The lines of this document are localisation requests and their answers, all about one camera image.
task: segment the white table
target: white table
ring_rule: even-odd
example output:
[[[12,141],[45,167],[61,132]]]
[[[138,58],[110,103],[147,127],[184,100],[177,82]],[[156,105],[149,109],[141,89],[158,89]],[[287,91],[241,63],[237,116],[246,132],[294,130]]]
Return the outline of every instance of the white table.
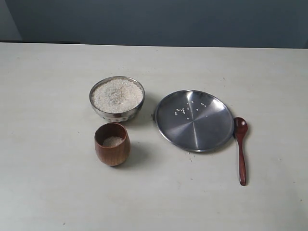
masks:
[[[109,76],[146,90],[116,168],[88,97]],[[248,186],[235,141],[192,154],[161,136],[151,113],[182,89],[248,121]],[[0,230],[307,231],[307,102],[308,50],[0,43]]]

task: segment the wall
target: wall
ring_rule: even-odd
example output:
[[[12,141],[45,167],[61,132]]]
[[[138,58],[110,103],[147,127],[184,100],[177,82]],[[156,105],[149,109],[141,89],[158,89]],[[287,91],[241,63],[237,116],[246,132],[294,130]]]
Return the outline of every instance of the wall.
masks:
[[[7,0],[25,40],[302,48],[308,0]]]
[[[0,0],[0,40],[22,40],[5,0]]]

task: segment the brown wooden cup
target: brown wooden cup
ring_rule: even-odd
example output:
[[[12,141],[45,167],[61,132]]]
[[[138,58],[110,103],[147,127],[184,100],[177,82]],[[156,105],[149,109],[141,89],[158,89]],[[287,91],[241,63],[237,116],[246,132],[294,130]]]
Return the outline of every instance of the brown wooden cup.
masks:
[[[123,142],[115,147],[104,147],[103,142],[109,137],[118,136]],[[130,153],[130,140],[128,133],[122,125],[118,123],[108,123],[101,126],[94,135],[95,151],[98,158],[109,166],[122,164]]]

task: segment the round metal plate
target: round metal plate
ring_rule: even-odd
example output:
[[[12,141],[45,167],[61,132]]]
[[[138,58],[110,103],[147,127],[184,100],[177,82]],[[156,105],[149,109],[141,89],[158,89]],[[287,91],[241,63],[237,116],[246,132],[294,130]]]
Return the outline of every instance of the round metal plate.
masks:
[[[224,145],[234,130],[233,116],[226,105],[202,91],[181,90],[166,96],[154,116],[168,141],[192,152]]]

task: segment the spoon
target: spoon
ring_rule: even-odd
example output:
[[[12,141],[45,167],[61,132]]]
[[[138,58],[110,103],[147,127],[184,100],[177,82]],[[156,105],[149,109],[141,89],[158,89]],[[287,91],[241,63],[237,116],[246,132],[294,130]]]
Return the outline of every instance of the spoon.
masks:
[[[234,136],[239,144],[239,177],[240,184],[243,186],[247,184],[245,159],[243,154],[243,139],[247,131],[247,122],[240,117],[234,118]]]

